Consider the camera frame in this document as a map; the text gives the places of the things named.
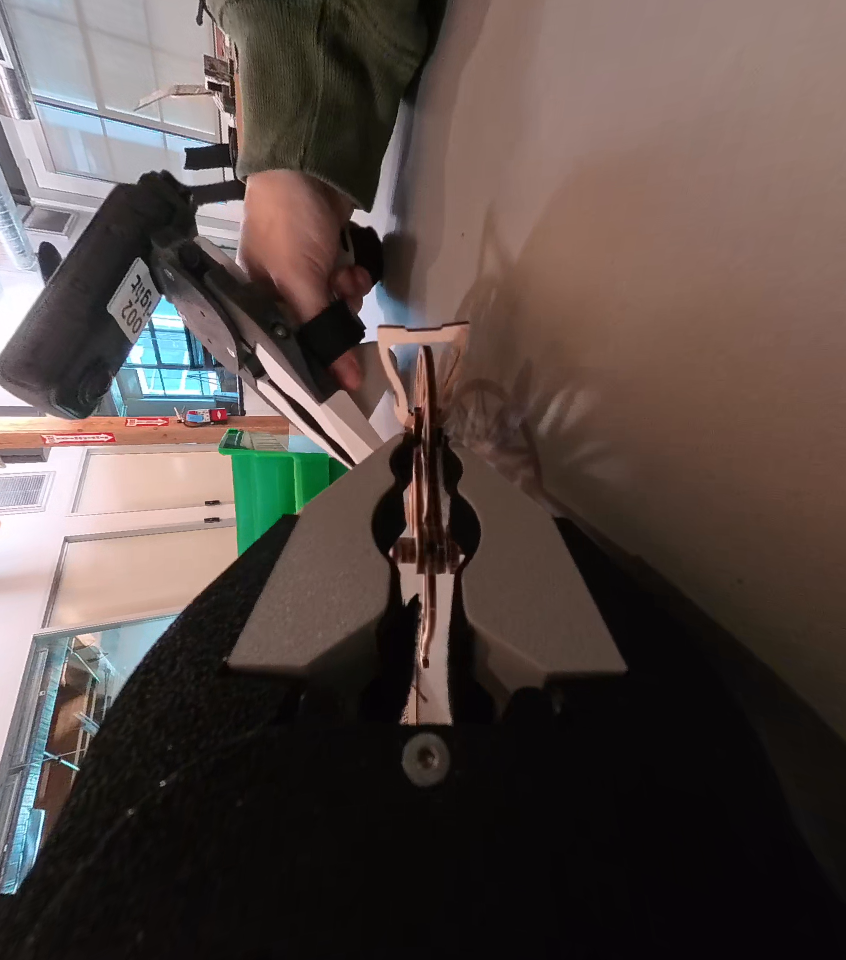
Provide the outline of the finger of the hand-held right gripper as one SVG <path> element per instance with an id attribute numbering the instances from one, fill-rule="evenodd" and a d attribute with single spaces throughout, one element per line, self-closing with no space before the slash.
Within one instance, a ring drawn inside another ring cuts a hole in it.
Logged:
<path id="1" fill-rule="evenodd" d="M 277 371 L 277 378 L 261 369 L 253 388 L 271 407 L 291 424 L 290 432 L 307 438 L 351 469 L 361 462 L 361 412 L 344 390 L 337 390 L 324 401 L 316 399 L 306 387 Z"/>
<path id="2" fill-rule="evenodd" d="M 323 430 L 350 462 L 361 462 L 403 432 L 395 414 L 392 385 L 377 343 L 362 343 L 355 353 L 362 371 L 355 391 L 339 389 L 321 404 Z"/>

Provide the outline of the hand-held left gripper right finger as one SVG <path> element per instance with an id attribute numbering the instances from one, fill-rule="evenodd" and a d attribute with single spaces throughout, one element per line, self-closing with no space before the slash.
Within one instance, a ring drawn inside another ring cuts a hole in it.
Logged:
<path id="1" fill-rule="evenodd" d="M 556 519 L 475 452 L 444 460 L 454 574 L 453 722 L 492 722 L 520 690 L 624 676 L 628 667 Z"/>

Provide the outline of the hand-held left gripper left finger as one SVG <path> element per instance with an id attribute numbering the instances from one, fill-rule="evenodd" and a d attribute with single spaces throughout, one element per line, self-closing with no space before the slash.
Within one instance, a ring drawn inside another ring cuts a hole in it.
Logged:
<path id="1" fill-rule="evenodd" d="M 331 694 L 344 714 L 400 722 L 422 618 L 390 552 L 405 531 L 410 438 L 388 440 L 294 517 L 229 655 L 240 674 Z"/>

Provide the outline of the wooden mechanical model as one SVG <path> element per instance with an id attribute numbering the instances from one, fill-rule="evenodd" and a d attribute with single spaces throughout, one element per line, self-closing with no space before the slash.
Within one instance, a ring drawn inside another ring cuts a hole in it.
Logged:
<path id="1" fill-rule="evenodd" d="M 462 563 L 444 515 L 443 451 L 447 404 L 453 398 L 470 325 L 453 322 L 435 328 L 384 325 L 378 330 L 383 372 L 394 397 L 396 419 L 412 449 L 412 474 L 405 501 L 408 536 L 391 549 L 399 564 L 411 564 L 424 582 L 417 663 L 429 668 L 439 612 L 438 578 L 455 574 Z"/>

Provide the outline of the grey desk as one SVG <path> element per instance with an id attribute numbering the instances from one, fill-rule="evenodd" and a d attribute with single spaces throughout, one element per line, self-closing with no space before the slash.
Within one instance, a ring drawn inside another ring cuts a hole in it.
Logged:
<path id="1" fill-rule="evenodd" d="M 473 326 L 540 485 L 846 840 L 846 2 L 444 2 L 381 317 Z"/>

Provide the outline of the person's right hand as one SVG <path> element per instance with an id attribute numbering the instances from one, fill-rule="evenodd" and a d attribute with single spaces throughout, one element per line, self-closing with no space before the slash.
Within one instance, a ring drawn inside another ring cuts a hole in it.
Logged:
<path id="1" fill-rule="evenodd" d="M 255 282 L 272 282 L 291 318 L 307 323 L 333 302 L 358 315 L 373 282 L 367 270 L 338 266 L 351 199 L 317 177 L 289 170 L 246 180 L 238 262 Z"/>

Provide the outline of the green plastic bin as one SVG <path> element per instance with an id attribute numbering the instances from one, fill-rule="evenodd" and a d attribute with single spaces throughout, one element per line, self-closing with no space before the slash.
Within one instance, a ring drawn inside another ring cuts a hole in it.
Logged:
<path id="1" fill-rule="evenodd" d="M 348 470 L 316 442 L 300 435 L 231 428 L 218 451 L 229 459 L 232 469 L 239 554 L 279 519 L 296 515 Z"/>

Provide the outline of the wooden beam with red stickers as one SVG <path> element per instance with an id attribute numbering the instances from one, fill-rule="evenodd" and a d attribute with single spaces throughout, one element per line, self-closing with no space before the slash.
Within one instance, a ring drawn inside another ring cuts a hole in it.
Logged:
<path id="1" fill-rule="evenodd" d="M 0 450 L 62 447 L 217 446 L 230 429 L 287 437 L 289 422 L 279 415 L 235 416 L 225 422 L 186 426 L 175 416 L 0 416 Z"/>

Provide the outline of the wall vent grille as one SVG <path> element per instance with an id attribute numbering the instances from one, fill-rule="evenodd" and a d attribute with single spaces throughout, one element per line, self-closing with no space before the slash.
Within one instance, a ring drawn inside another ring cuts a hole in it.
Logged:
<path id="1" fill-rule="evenodd" d="M 0 470 L 0 516 L 44 512 L 55 476 L 55 471 Z"/>

